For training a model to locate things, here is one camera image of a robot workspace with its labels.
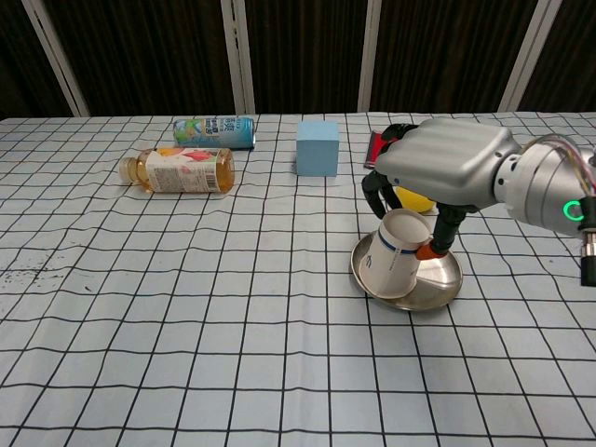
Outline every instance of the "drink can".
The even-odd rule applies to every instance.
[[[174,139],[179,146],[251,149],[254,122],[246,117],[179,119],[174,121]]]

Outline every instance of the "paper cup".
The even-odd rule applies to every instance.
[[[398,298],[416,285],[416,251],[430,238],[430,223],[417,212],[388,212],[360,261],[360,277],[381,298]]]

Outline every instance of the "blue cube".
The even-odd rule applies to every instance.
[[[296,173],[336,176],[339,130],[332,121],[303,121],[296,135]]]

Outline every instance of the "metal plate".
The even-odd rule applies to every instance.
[[[416,275],[416,286],[400,298],[381,298],[371,293],[359,273],[360,260],[366,254],[373,234],[363,237],[352,250],[351,269],[360,287],[375,300],[393,309],[429,310],[447,305],[462,287],[462,269],[450,252],[440,259],[422,261]]]

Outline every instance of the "plastic bottle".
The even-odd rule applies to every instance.
[[[156,193],[227,193],[234,186],[229,149],[147,149],[137,158],[122,158],[118,171],[124,182]]]

